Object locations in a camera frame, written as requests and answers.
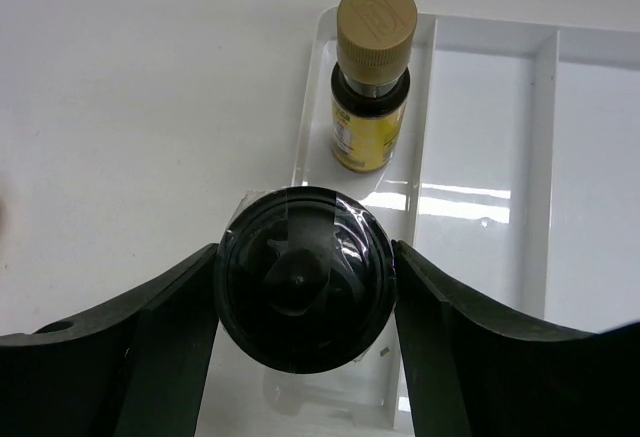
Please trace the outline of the gold-cap brown bottle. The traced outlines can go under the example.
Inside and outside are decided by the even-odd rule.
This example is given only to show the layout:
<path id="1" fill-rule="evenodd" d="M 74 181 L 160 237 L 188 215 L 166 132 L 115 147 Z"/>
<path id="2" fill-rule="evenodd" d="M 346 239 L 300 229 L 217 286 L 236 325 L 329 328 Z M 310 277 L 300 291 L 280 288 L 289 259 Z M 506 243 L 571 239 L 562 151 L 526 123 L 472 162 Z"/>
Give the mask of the gold-cap brown bottle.
<path id="1" fill-rule="evenodd" d="M 341 0 L 331 73 L 332 150 L 346 168 L 377 171 L 398 142 L 411 86 L 414 0 Z"/>

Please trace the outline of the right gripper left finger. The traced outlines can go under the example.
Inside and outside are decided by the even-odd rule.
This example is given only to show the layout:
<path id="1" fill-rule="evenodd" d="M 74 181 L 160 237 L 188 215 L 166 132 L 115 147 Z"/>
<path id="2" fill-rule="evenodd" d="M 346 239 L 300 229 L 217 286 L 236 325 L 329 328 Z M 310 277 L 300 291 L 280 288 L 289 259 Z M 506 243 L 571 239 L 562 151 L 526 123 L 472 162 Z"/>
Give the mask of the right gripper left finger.
<path id="1" fill-rule="evenodd" d="M 34 333 L 2 336 L 2 435 L 194 435 L 218 325 L 216 250 Z"/>

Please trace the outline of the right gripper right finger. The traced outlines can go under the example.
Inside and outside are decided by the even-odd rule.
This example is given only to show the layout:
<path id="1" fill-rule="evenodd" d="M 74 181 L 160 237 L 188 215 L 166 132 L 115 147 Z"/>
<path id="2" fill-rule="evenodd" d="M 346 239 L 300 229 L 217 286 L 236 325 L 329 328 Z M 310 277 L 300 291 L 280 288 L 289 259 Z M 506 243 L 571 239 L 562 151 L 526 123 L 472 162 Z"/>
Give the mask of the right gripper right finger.
<path id="1" fill-rule="evenodd" d="M 635 436 L 639 327 L 589 333 L 512 309 L 394 245 L 418 436 Z"/>

